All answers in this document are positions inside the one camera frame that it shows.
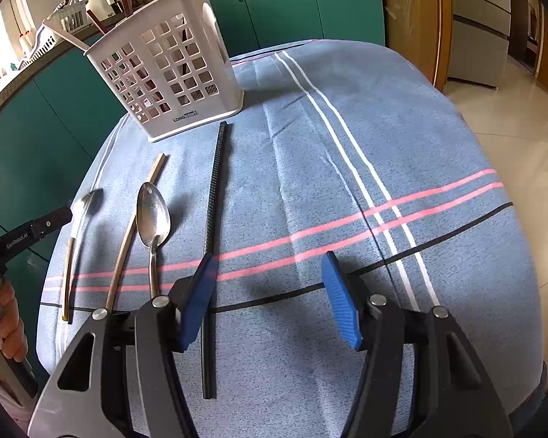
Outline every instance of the silver bolt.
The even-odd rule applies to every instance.
[[[169,304],[171,300],[169,299],[169,297],[165,297],[165,296],[159,296],[159,297],[156,297],[154,298],[154,300],[152,300],[152,306],[154,306],[155,308],[164,308],[165,306],[167,306]]]
[[[437,318],[445,319],[449,316],[449,311],[444,306],[435,306],[433,308],[433,315]]]
[[[385,306],[387,303],[386,297],[384,295],[371,295],[369,297],[369,302],[374,306]]]
[[[99,321],[100,319],[103,319],[106,316],[107,316],[106,308],[98,308],[92,313],[92,318],[94,318],[96,321]]]

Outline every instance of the human hand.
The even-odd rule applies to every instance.
[[[8,359],[22,362],[28,352],[28,340],[24,334],[24,323],[19,316],[15,290],[6,279],[2,281],[0,287],[0,304],[4,307],[0,318],[2,354]]]

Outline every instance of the blue tablecloth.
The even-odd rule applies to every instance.
[[[295,43],[235,59],[246,98],[228,120],[217,400],[202,399],[199,339],[176,357],[200,436],[339,436],[364,353],[339,337],[326,292],[309,288],[327,250],[346,271],[377,263],[366,281],[407,308],[447,306],[506,411],[518,407],[541,380],[536,276],[515,210],[459,112],[406,60],[368,43]],[[194,271],[218,125],[150,144],[126,115],[110,134],[77,193],[103,188],[81,229],[71,325],[59,306],[69,226],[45,282],[37,348],[48,371],[104,305],[136,194],[160,152],[168,161],[157,185],[174,226],[159,254],[163,290]],[[147,301],[146,265],[136,238],[118,310]],[[406,350],[395,431],[406,428],[412,368]],[[132,369],[130,377],[135,387]],[[133,418],[145,430],[138,404]]]

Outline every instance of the cabinet door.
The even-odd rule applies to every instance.
[[[4,230],[0,228],[0,236],[4,233]],[[30,250],[25,250],[10,260],[6,267],[8,268],[6,277],[15,289],[20,317],[24,321],[24,331],[28,338],[27,358],[38,383],[44,386],[48,374],[37,358],[37,321],[48,263]]]
[[[91,161],[37,85],[28,83],[0,113],[0,226],[10,231],[68,204]],[[50,258],[57,235],[33,251]]]
[[[382,0],[317,0],[325,39],[385,46]]]
[[[259,49],[246,0],[210,0],[230,58]]]
[[[246,0],[261,48],[323,37],[317,0]]]
[[[91,45],[98,39],[87,43]],[[67,130],[95,158],[126,109],[88,58],[73,48],[34,80]]]

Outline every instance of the white stripe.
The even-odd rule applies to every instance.
[[[111,152],[113,151],[113,149],[115,147],[115,142],[118,139],[118,134],[120,133],[120,130],[122,129],[122,127],[124,127],[125,123],[126,123],[126,118],[124,118],[124,120],[120,124],[116,125],[114,127],[114,130],[112,130],[111,137],[110,137],[109,141],[107,142],[107,146],[106,146],[106,149],[103,152],[102,159],[99,162],[98,169],[95,171],[94,182],[92,182],[91,189],[89,190],[89,192],[91,192],[94,189],[98,188],[98,185],[99,185],[100,181],[102,180],[103,170],[106,167],[107,162],[111,158]],[[81,220],[79,221],[79,227],[77,229],[76,245],[79,245],[79,240],[80,240],[79,235],[82,234],[82,232],[83,232],[83,223],[85,222],[85,216],[86,216],[87,211],[89,210],[89,207],[91,206],[92,200],[93,200],[93,198],[91,198],[89,200],[88,205],[86,206],[86,208],[83,210],[83,212],[81,214]],[[78,254],[78,252],[79,252],[79,249],[75,249],[75,254],[76,255]],[[75,271],[72,270],[71,271],[71,276],[73,276],[74,273],[75,273]],[[64,294],[63,292],[64,292],[64,288],[63,288],[63,285],[62,285],[61,293],[60,293],[60,295],[61,295],[60,296],[60,303],[61,304],[63,304],[63,302],[62,302],[62,299],[63,299],[62,295]],[[62,327],[57,327],[57,331],[56,331],[56,338],[57,338],[57,347],[56,347],[57,358],[56,359],[57,359],[57,362],[59,362],[61,360],[61,357],[63,356],[63,353],[67,349],[67,346],[68,346],[68,343],[69,343],[69,323],[63,321],[61,316],[58,315],[58,324],[60,324]]]
[[[369,172],[371,173],[373,179],[375,180],[376,184],[380,188],[381,192],[383,193],[384,197],[386,198],[386,201],[391,201],[392,196],[390,196],[390,193],[388,192],[386,186],[381,181],[380,177],[378,176],[375,168],[369,162],[367,156],[365,156],[364,152],[361,150],[361,147],[359,146],[357,140],[352,135],[351,130],[347,127],[347,124],[345,123],[345,120],[343,120],[343,117],[340,115],[339,110],[335,108],[333,104],[329,101],[327,96],[321,92],[317,87],[314,86],[314,84],[310,81],[310,79],[307,77],[307,74],[304,73],[304,70],[302,70],[302,67],[298,65],[298,63],[290,56],[286,51],[282,51],[287,58],[289,58],[296,68],[300,71],[302,74],[302,77],[308,82],[308,84],[313,88],[313,90],[316,90],[316,92],[323,98],[325,103],[329,106],[331,110],[333,110],[333,113],[336,115],[337,119],[339,119],[339,122],[341,126],[343,127],[343,130],[349,137],[349,140],[351,141],[351,144],[354,146],[355,150],[357,151],[359,157],[362,159],[362,161],[365,163],[365,165],[368,167]],[[394,211],[394,214],[396,217],[402,217],[402,214],[400,210],[398,209],[398,206],[392,207],[392,210]],[[402,224],[402,229],[404,229],[404,233],[406,234],[406,238],[408,239],[408,242],[410,243],[411,247],[416,247],[416,241],[414,240],[414,237],[412,236],[412,232],[410,232],[410,229],[408,228],[408,225],[406,223]],[[428,290],[428,294],[430,295],[431,300],[433,300],[433,304],[436,306],[439,304],[437,294],[434,291],[433,283],[430,281],[430,277],[428,276],[428,271],[426,269],[426,266],[424,265],[424,260],[422,260],[422,255],[420,252],[416,252],[414,254],[416,257],[416,261],[418,262],[418,267],[420,268],[420,272],[422,273],[422,278],[424,279],[424,284],[426,285],[426,288]]]
[[[304,87],[300,84],[300,82],[296,78],[296,75],[294,75],[294,72],[292,72],[290,67],[288,67],[288,64],[286,63],[286,61],[282,60],[281,57],[278,55],[278,53],[274,53],[274,55],[276,56],[276,58],[282,64],[284,64],[284,67],[287,69],[287,71],[292,76],[292,79],[294,80],[295,84],[298,86],[298,88],[300,90],[302,90],[304,92],[304,94],[310,100],[310,103],[317,110],[317,112],[319,112],[319,115],[321,116],[321,118],[325,122],[325,125],[327,126],[327,130],[331,134],[331,138],[335,142],[335,145],[336,145],[337,149],[339,150],[340,155],[343,158],[343,161],[345,161],[345,163],[347,164],[347,166],[349,167],[349,169],[353,173],[355,181],[357,181],[357,185],[359,186],[359,189],[361,190],[362,194],[364,195],[364,198],[365,198],[366,202],[368,203],[368,206],[370,208],[374,207],[372,197],[369,196],[368,190],[365,187],[364,182],[361,181],[361,176],[359,175],[359,173],[355,169],[353,163],[351,162],[351,160],[347,156],[347,153],[345,153],[345,149],[343,149],[343,146],[340,143],[339,139],[337,138],[337,135],[336,135],[335,131],[333,130],[333,127],[329,123],[329,120],[328,120],[327,116],[325,115],[325,113],[323,113],[323,111],[321,110],[321,107],[319,107],[319,105],[315,102],[315,100],[313,99],[313,96],[311,96],[311,94],[307,90],[304,90]],[[380,215],[379,212],[376,212],[373,216],[377,220],[378,224],[384,223],[384,221],[381,218],[381,215]],[[396,255],[398,253],[398,250],[396,249],[396,245],[394,244],[394,241],[392,239],[392,234],[390,234],[390,231],[387,230],[387,229],[383,232],[383,234],[386,238],[387,244],[390,247],[392,255]],[[406,274],[406,270],[404,269],[404,264],[402,263],[401,260],[398,260],[398,261],[396,261],[396,266],[398,267],[398,272],[400,273],[400,277],[402,278],[402,283],[404,284],[404,289],[406,290],[406,294],[408,295],[408,298],[410,299],[410,304],[412,305],[412,308],[415,311],[419,311],[418,302],[416,301],[416,298],[414,297],[414,292],[412,291],[412,286],[410,285],[408,275]]]

